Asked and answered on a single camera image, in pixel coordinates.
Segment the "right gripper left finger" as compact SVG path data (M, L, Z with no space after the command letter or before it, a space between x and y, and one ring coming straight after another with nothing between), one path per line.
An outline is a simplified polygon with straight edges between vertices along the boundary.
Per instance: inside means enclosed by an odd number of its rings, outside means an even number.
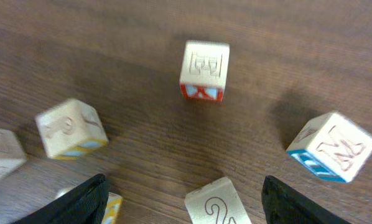
M108 193L106 176L96 174L14 224L100 224L105 215Z

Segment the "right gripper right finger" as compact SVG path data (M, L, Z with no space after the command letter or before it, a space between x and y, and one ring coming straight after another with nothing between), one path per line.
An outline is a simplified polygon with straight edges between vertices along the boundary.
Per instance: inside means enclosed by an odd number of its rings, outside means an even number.
M261 201L269 224L350 224L272 175L265 177Z

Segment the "wooden block baseball red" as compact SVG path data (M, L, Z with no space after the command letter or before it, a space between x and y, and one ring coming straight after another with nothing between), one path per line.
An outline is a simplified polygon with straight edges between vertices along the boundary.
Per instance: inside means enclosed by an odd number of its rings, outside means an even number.
M122 196L110 192L106 204L105 215L101 224L115 224L123 203Z

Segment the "wooden block blue B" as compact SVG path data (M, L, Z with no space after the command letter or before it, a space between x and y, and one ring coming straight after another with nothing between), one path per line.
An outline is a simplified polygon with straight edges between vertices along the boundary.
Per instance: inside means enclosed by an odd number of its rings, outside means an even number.
M228 177L188 193L184 202L193 224L251 224Z

